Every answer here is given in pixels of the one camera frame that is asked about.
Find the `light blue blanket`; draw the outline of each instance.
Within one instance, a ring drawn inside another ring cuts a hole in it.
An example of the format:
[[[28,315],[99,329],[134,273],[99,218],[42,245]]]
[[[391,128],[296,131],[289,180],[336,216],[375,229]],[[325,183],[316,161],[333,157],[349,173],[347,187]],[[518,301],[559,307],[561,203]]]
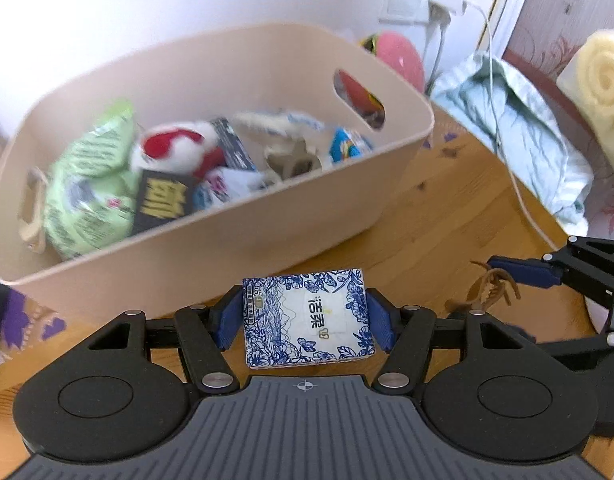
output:
[[[589,163],[562,135],[533,84],[509,63],[497,58],[493,62],[494,104],[511,170],[567,234],[585,236],[584,199],[594,180]],[[489,101],[487,54],[475,52],[444,72],[434,82],[430,96],[488,149],[499,151]]]

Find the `purple paper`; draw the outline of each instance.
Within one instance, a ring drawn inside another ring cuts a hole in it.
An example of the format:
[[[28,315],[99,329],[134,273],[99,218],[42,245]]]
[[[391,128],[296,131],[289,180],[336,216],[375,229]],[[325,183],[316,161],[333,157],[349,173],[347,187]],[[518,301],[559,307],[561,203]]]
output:
[[[62,332],[67,327],[67,324],[59,317],[54,317],[51,324],[44,326],[40,339],[47,341],[50,337]]]
[[[22,348],[24,329],[28,324],[29,316],[24,312],[24,296],[14,290],[10,291],[1,326],[2,338],[7,348]]]

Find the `pink ball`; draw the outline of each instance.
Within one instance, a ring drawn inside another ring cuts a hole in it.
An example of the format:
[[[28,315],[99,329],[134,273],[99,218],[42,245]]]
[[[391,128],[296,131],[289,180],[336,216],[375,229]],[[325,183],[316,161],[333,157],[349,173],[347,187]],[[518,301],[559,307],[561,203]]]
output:
[[[424,67],[420,54],[413,44],[402,34],[397,32],[381,32],[368,37],[362,46],[374,54],[400,74],[420,93],[424,92]],[[373,96],[371,89],[365,89],[350,75],[341,73],[341,80],[351,102],[361,112],[371,113],[382,110],[378,101],[380,96]]]

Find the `brown string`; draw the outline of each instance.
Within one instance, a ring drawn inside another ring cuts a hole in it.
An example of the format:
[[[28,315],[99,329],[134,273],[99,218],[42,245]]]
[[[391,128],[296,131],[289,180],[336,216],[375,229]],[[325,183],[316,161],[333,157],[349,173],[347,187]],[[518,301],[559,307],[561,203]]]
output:
[[[511,299],[506,289],[506,283],[509,282],[514,291],[517,300],[520,300],[520,289],[516,281],[504,269],[493,269],[491,266],[482,262],[472,261],[472,264],[483,267],[487,270],[478,280],[471,286],[465,301],[449,300],[446,302],[447,310],[450,312],[468,312],[469,310],[487,310],[501,298],[504,298],[507,305],[511,305]]]

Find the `green snack bag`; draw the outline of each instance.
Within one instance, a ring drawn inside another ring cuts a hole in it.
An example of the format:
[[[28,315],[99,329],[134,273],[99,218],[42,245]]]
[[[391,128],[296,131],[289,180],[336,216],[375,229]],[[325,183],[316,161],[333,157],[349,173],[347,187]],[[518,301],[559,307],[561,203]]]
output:
[[[133,145],[133,107],[130,102],[112,105],[90,132],[75,140],[62,158],[69,159],[69,171],[82,176],[101,176],[127,165]]]
[[[53,165],[44,227],[64,259],[129,235],[139,181],[127,167],[132,143],[133,111],[119,102]]]

